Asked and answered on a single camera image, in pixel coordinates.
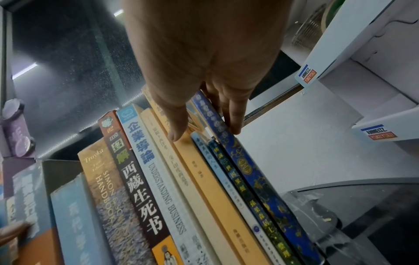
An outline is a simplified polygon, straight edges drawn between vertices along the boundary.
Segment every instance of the white book spine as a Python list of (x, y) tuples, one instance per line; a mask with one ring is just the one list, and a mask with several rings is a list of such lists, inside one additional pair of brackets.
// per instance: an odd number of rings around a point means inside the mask
[(231, 183), (230, 179), (223, 171), (218, 161), (212, 155), (211, 150), (208, 147), (208, 141), (202, 139), (201, 135), (199, 135), (199, 133), (197, 132), (191, 134), (191, 137), (193, 141), (196, 143), (198, 149), (201, 151), (201, 154), (205, 158), (206, 162), (209, 164), (210, 168), (214, 171), (218, 180), (223, 185), (225, 191), (227, 191), (228, 196), (230, 196), (231, 200), (234, 202), (234, 205), (236, 205), (244, 221), (246, 221), (247, 225), (252, 230), (255, 237), (258, 239), (259, 243), (265, 250), (271, 262), (274, 265), (285, 265), (283, 259), (276, 251), (268, 235), (263, 231), (258, 221), (254, 217), (253, 213), (250, 211), (246, 203), (243, 201), (239, 192), (235, 189), (234, 185)]
[[(128, 137), (135, 156), (143, 170), (144, 176), (150, 186), (150, 189), (156, 198), (156, 202), (167, 223), (170, 234), (178, 249), (185, 265), (217, 265), (218, 258), (212, 250), (212, 246), (208, 244), (203, 237), (203, 233), (199, 233), (201, 229), (199, 223), (194, 220), (195, 216), (190, 210), (182, 192), (175, 183), (172, 173), (168, 170), (153, 138), (150, 136), (145, 124), (139, 117), (138, 109), (134, 106), (128, 106), (120, 110), (121, 116), (124, 111), (134, 111), (131, 119), (121, 119), (122, 127)], [(144, 138), (134, 138), (130, 134), (130, 127), (135, 126), (144, 134)], [(143, 159), (144, 154), (141, 152), (143, 144), (148, 144), (148, 149), (152, 150), (154, 159), (148, 161)]]
[(175, 148), (166, 137), (165, 130), (158, 124), (157, 118), (152, 113), (152, 110), (145, 110), (140, 114), (141, 119), (145, 123), (150, 135), (157, 144), (160, 153), (175, 176), (175, 179), (182, 190), (185, 198), (188, 200), (193, 212), (199, 223), (202, 225), (209, 242), (214, 247), (215, 252), (220, 258), (222, 265), (239, 265), (240, 263), (234, 262), (233, 257), (235, 253), (231, 249), (225, 235), (221, 231), (216, 220), (212, 216), (204, 199), (195, 187), (188, 171), (185, 169), (182, 161), (178, 157)]

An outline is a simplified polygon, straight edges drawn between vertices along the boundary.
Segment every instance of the sticker label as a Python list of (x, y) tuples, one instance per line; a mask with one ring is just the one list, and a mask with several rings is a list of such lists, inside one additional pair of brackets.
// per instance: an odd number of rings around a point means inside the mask
[(301, 73), (299, 74), (299, 77), (301, 77), (301, 79), (308, 84), (310, 82), (311, 79), (313, 79), (313, 77), (315, 77), (317, 74), (316, 71), (314, 71), (313, 69), (311, 69), (309, 67), (309, 65), (305, 65), (304, 68), (302, 69)]
[(369, 138), (371, 138), (374, 141), (397, 138), (397, 135), (395, 135), (391, 131), (388, 131), (382, 124), (361, 129), (361, 131), (363, 131), (366, 135), (368, 135)]

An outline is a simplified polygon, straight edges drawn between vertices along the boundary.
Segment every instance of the glass surface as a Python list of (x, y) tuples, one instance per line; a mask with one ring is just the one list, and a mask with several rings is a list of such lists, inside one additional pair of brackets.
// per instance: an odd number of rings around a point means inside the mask
[[(33, 0), (13, 10), (12, 25), (8, 60), (37, 157), (77, 160), (107, 111), (148, 106), (118, 0)], [(298, 68), (281, 54), (252, 97)]]
[(418, 184), (338, 186), (282, 198), (330, 265), (417, 264)]

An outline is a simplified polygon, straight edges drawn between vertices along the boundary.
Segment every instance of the yellow book spine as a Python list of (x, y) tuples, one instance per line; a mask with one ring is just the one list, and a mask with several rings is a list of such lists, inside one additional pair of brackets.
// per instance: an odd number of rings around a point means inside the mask
[[(166, 131), (169, 131), (167, 117), (164, 116), (160, 107), (152, 99), (148, 87), (143, 92), (151, 107), (160, 120)], [(195, 117), (189, 119), (193, 123), (200, 123)], [(230, 201), (228, 195), (218, 183), (216, 177), (208, 168), (200, 152), (196, 149), (192, 138), (188, 133), (174, 143), (180, 157), (184, 160), (186, 167), (192, 173), (196, 187), (200, 189), (202, 196), (207, 200), (207, 206), (212, 211), (213, 217), (218, 221), (226, 239), (232, 249), (238, 254), (238, 260), (244, 265), (269, 265), (266, 254), (263, 252), (256, 239), (253, 237), (249, 227), (240, 217), (237, 209)]]
[(176, 182), (201, 224), (209, 242), (220, 259), (221, 264), (241, 265), (208, 209), (203, 196), (196, 188), (195, 181), (191, 178), (190, 171), (185, 168), (182, 161), (179, 159), (179, 154), (173, 143), (167, 139), (167, 132), (157, 120), (154, 111), (152, 109), (146, 109), (140, 114), (140, 118), (143, 120), (151, 137), (158, 146), (160, 153), (175, 176)]

